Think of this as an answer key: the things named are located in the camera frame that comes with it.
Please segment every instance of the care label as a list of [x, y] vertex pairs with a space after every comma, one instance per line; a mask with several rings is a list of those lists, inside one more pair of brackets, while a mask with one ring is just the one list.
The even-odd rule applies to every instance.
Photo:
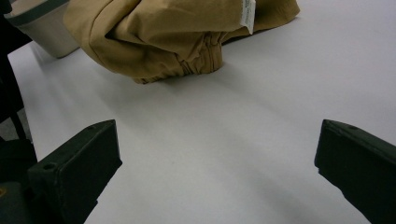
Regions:
[[255, 0], [242, 0], [242, 18], [240, 24], [246, 26], [248, 32], [253, 34], [254, 13], [256, 11]]

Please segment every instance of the plastic container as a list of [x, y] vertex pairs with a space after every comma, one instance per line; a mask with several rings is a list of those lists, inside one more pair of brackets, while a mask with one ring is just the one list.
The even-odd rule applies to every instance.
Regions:
[[64, 27], [68, 0], [16, 0], [5, 18], [49, 55], [62, 58], [79, 48]]

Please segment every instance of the white tag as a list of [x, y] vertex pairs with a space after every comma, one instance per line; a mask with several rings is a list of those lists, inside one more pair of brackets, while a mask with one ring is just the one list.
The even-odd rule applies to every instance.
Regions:
[[248, 32], [253, 34], [254, 13], [256, 11], [255, 0], [242, 0], [242, 18], [240, 24], [246, 26]]

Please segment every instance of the brown cloth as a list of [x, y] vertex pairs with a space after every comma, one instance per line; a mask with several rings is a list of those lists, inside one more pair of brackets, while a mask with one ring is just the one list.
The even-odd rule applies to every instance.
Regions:
[[[106, 69], [136, 83], [221, 68], [221, 43], [249, 35], [245, 0], [70, 0], [64, 25]], [[295, 0], [256, 0], [254, 31], [292, 21]]]

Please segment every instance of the brown garment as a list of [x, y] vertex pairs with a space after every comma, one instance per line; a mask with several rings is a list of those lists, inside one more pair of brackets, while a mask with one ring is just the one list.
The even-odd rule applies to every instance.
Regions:
[[[254, 31], [295, 18], [295, 0], [256, 0]], [[137, 83], [207, 74], [222, 65], [221, 43], [242, 35], [241, 0], [70, 0], [64, 24], [108, 70]]]

